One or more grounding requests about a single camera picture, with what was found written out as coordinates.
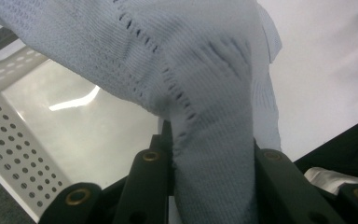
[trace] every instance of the perforated fabric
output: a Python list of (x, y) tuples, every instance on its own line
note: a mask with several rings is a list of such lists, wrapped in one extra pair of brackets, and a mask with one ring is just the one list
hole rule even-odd
[(172, 122), (184, 223), (257, 222), (251, 86), (269, 57), (254, 0), (0, 0), (0, 22)]

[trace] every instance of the perforated metal sheet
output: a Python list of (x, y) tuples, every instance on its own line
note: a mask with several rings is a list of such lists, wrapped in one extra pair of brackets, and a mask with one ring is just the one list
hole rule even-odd
[(0, 62), (0, 183), (37, 221), (76, 182), (126, 175), (157, 118), (24, 48)]

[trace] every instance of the knit fabric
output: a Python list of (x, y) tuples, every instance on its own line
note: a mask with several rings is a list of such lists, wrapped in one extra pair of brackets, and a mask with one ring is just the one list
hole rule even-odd
[(252, 76), (269, 49), (254, 0), (0, 0), (0, 23), (172, 122), (184, 223), (257, 223)]

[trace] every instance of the light blue fabric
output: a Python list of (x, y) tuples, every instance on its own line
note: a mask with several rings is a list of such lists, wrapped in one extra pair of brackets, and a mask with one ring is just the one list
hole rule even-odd
[(0, 0), (0, 22), (172, 122), (184, 223), (257, 223), (252, 92), (270, 58), (254, 0)]

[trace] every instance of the white perforated metal tray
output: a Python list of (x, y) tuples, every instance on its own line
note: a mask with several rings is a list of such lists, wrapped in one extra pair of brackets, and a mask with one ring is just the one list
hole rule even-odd
[(24, 47), (0, 61), (0, 183), (38, 221), (65, 187), (127, 175), (157, 120)]

